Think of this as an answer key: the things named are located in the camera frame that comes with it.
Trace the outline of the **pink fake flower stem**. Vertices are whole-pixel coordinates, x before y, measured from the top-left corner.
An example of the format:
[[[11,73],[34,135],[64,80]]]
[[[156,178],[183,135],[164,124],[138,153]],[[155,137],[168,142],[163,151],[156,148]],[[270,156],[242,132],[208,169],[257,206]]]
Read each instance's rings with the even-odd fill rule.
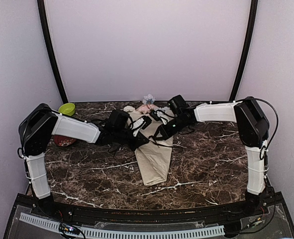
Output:
[[[145,115],[150,113],[152,110],[158,110],[158,109],[159,107],[154,104],[146,104],[146,105],[141,105],[139,108],[136,109],[136,111]]]

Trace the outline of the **white fake flower stem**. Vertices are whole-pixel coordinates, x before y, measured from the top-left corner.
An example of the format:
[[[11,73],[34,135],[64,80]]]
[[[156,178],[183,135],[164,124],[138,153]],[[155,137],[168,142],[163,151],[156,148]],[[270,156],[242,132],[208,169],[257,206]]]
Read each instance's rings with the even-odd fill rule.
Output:
[[[123,111],[124,111],[124,112],[127,112],[127,113],[130,113],[130,112],[134,112],[134,111],[136,111],[136,109],[135,109],[135,107],[132,107],[132,106],[125,106],[125,107],[123,108]]]

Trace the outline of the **peach wrapping paper sheet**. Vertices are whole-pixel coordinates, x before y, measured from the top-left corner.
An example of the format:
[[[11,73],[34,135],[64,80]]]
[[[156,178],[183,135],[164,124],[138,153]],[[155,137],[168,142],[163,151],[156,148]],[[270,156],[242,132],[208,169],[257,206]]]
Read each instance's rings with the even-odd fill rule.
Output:
[[[173,139],[158,141],[173,144]],[[171,162],[172,148],[158,147],[151,142],[134,151],[143,184],[153,186],[167,181]]]

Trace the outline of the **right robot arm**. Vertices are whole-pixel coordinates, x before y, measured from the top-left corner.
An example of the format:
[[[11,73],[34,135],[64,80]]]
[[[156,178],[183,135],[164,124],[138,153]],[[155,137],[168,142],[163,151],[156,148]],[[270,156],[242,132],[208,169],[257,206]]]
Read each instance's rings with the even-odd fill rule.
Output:
[[[266,188],[270,122],[255,97],[229,102],[205,102],[191,107],[181,95],[168,101],[173,112],[170,121],[162,123],[151,136],[154,141],[167,140],[196,122],[234,122],[248,158],[247,194],[259,196]]]

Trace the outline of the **blue fake flower bunch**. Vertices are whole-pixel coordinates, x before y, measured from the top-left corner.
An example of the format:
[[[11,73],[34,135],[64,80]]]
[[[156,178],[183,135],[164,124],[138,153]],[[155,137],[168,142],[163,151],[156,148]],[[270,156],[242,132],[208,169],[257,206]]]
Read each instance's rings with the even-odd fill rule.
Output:
[[[155,102],[155,97],[151,94],[144,96],[142,100],[142,103],[145,105],[151,105],[151,104],[154,104],[154,102]]]

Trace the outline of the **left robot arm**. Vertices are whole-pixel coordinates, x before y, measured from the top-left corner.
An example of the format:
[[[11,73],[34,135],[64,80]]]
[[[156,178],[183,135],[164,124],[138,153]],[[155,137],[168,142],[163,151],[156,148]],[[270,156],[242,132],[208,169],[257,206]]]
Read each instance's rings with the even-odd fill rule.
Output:
[[[47,217],[54,217],[58,207],[51,195],[45,168],[45,153],[53,136],[65,136],[99,146],[118,143],[132,151],[147,144],[149,139],[141,130],[151,124],[148,116],[133,119],[129,113],[113,110],[109,118],[97,123],[76,119],[39,104],[19,125],[21,158],[24,159],[34,195],[41,199],[38,209]]]

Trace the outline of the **black twine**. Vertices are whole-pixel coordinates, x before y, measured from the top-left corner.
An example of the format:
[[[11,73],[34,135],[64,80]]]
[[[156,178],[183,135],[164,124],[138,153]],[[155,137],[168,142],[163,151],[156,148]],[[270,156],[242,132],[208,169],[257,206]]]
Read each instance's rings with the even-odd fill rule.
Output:
[[[154,136],[150,135],[147,137],[147,139],[154,145],[158,147],[165,147],[165,148],[181,148],[181,149],[186,149],[187,146],[181,145],[181,142],[178,141],[176,144],[168,145],[167,143],[159,143]]]

